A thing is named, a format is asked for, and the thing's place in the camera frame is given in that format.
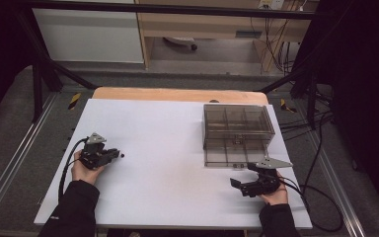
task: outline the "table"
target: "table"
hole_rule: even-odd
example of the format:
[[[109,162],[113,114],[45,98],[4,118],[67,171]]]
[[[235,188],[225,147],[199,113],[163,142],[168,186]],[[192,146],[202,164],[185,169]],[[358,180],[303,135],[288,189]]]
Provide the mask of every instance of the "table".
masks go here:
[[[230,186],[230,178],[245,183],[255,180],[256,173],[206,168],[203,164],[202,106],[210,100],[231,103],[232,99],[238,104],[267,104],[264,94],[252,92],[97,89],[78,122],[35,224],[44,224],[57,205],[61,170],[74,143],[95,131],[107,139],[106,148],[118,148],[125,154],[107,166],[96,183],[101,191],[96,208],[99,226],[260,228],[258,214],[264,202],[258,197],[242,197]],[[272,106],[267,108],[276,132],[269,155],[289,161]],[[292,168],[278,171],[296,182]],[[71,180],[70,173],[66,180]],[[311,228],[301,198],[288,192],[296,227]]]

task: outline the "white tabletop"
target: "white tabletop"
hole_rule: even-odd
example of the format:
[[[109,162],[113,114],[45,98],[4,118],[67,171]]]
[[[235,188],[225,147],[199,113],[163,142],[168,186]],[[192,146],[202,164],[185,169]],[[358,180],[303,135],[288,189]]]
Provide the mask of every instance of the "white tabletop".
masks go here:
[[[100,175],[96,208],[102,227],[257,229],[264,202],[242,197],[230,178],[251,182],[249,170],[204,167],[202,111],[204,103],[90,99],[41,204],[35,224],[44,224],[57,206],[63,166],[74,144],[93,132],[106,149],[125,154]],[[275,129],[269,157],[289,157],[272,106],[266,106]],[[297,183],[292,168],[279,173]],[[65,188],[71,181],[67,173]],[[311,228],[300,196],[288,189],[297,228]]]

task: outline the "floor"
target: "floor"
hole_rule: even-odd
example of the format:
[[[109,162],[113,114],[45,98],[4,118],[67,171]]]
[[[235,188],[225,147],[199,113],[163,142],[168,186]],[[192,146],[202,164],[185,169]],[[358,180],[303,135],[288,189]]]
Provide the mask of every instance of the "floor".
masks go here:
[[[272,70],[265,73],[261,69],[260,59],[255,53],[251,40],[198,39],[198,50],[187,46],[175,45],[163,39],[156,39],[149,69],[141,65],[89,65],[70,64],[70,68],[85,79],[104,86],[118,87],[164,87],[186,89],[214,89],[252,91],[281,78],[282,72]],[[79,87],[67,78],[62,78],[65,87],[61,93],[46,96],[53,98],[54,105],[39,128],[22,163],[6,177],[11,185],[2,190],[0,199],[0,236],[36,236],[40,230],[33,221],[39,208],[39,201],[45,195],[54,171],[65,152],[76,123],[92,97],[92,91]],[[318,131],[309,131],[309,127],[298,128],[304,123],[306,98],[291,100],[291,85],[278,88],[269,93],[269,103],[274,106],[279,124],[283,129],[286,147],[299,183],[306,179],[310,165],[316,154]],[[331,88],[320,85],[321,92],[331,96]],[[67,107],[75,93],[81,98],[74,110]],[[281,99],[286,108],[281,108]],[[33,126],[33,90],[32,73],[26,69],[16,79],[0,106],[0,178],[6,172],[7,165],[13,162],[14,154],[20,152],[19,145]],[[328,105],[317,104],[319,112],[325,112]],[[352,235],[344,226],[337,232],[327,232],[319,228],[302,230],[303,236],[379,236],[379,197],[372,188],[365,173],[352,169],[351,159],[344,147],[337,126],[328,119],[322,126],[323,149],[320,154],[326,156],[341,181],[353,213],[362,226],[363,235]],[[325,163],[318,162],[313,170],[310,185],[334,196]],[[325,197],[308,191],[311,205],[311,217],[319,225],[333,229],[341,222],[337,209]],[[250,236],[257,236],[252,231]]]

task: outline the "small black object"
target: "small black object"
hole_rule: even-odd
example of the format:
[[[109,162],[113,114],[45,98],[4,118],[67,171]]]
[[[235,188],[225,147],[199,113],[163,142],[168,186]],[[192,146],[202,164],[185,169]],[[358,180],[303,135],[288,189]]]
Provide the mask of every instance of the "small black object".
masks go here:
[[[104,146],[104,143],[85,144],[79,160],[90,170],[111,163],[114,158],[119,156],[119,150],[104,150]]]
[[[239,189],[243,197],[254,198],[259,195],[269,195],[278,189],[279,178],[275,169],[259,168],[254,163],[248,163],[248,169],[258,173],[256,181],[242,184],[240,181],[230,179],[230,185]]]

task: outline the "gray carpet floor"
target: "gray carpet floor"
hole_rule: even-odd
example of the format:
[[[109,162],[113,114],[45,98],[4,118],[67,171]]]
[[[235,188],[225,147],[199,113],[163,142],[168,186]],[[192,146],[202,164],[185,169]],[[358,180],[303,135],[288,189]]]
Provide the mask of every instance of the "gray carpet floor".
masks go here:
[[[258,68],[256,71],[247,70],[246,68],[250,68],[251,65],[245,65],[246,70],[241,69],[243,67],[241,65],[229,66],[232,65],[231,60],[234,60],[232,58],[235,57],[241,61],[245,58],[244,62],[247,64],[255,63],[258,66],[256,61],[258,59],[250,54],[252,53],[250,49],[251,43],[241,43],[238,47],[233,47],[233,50],[227,48],[228,51],[226,51],[227,49],[213,49],[209,55],[205,51],[201,52],[201,57],[205,57],[205,60],[201,60],[195,55],[188,57],[186,52],[181,53],[185,50],[190,51],[188,48],[169,45],[168,42],[160,39],[155,43],[158,43],[158,51],[154,51],[153,67],[151,69],[105,69],[98,72],[82,70],[78,74],[91,82],[104,86],[204,90],[233,89],[241,91],[260,89],[281,76],[277,72],[261,75]],[[202,48],[211,47],[212,41],[199,40],[197,43],[198,50],[202,51]],[[234,42],[220,41],[215,45],[226,47],[226,45],[233,46],[235,44]],[[208,60],[212,60],[215,63],[206,63]],[[195,65],[197,61],[198,66],[195,71],[192,70],[192,74],[190,73],[191,70],[182,69],[180,71],[177,69],[178,66],[173,64]],[[217,69],[221,66],[227,68],[227,70]],[[81,116],[87,99],[91,98],[93,93],[93,91],[80,89],[69,79],[63,78],[63,82],[66,85],[65,89],[58,94],[55,105],[36,141],[0,203],[0,231],[11,231],[10,233],[14,236],[16,236],[16,233],[24,233],[25,236],[28,236],[28,233],[35,235],[40,230],[39,226],[33,225],[39,208],[38,202],[44,197],[62,158],[64,149],[68,145],[69,137],[73,134],[73,129]],[[280,108],[281,99],[285,99],[287,106],[291,108],[298,108],[306,103],[306,98],[291,100],[288,94],[289,89],[290,85],[288,84],[268,94],[269,103],[274,105],[281,127],[285,126],[287,122],[296,121],[295,124],[301,123],[303,119],[299,113],[292,113]],[[73,111],[67,110],[72,96],[77,91],[82,93],[77,106]],[[31,125],[33,105],[32,73],[31,70],[26,69],[16,78],[15,83],[0,106],[0,175],[4,172],[6,165]],[[317,109],[323,112],[328,108],[326,105],[318,103]],[[294,137],[308,129],[306,127],[283,133],[284,139]],[[323,126],[323,139],[323,147],[342,180],[342,185],[366,236],[379,236],[379,197],[374,191],[371,181],[365,173],[352,169],[350,156],[344,147],[344,142],[335,123],[327,122]],[[299,183],[302,184],[316,152],[310,136],[303,134],[289,139],[286,141],[286,147],[290,159],[294,163],[296,177]],[[319,163],[317,163],[313,171],[310,185],[329,196],[331,195],[331,190]],[[337,211],[327,199],[313,191],[308,191],[307,197],[312,209],[311,217],[316,223],[327,228],[333,228],[338,224],[340,220]],[[303,230],[301,233],[303,236],[349,236],[345,228],[336,233],[329,233],[318,228]]]

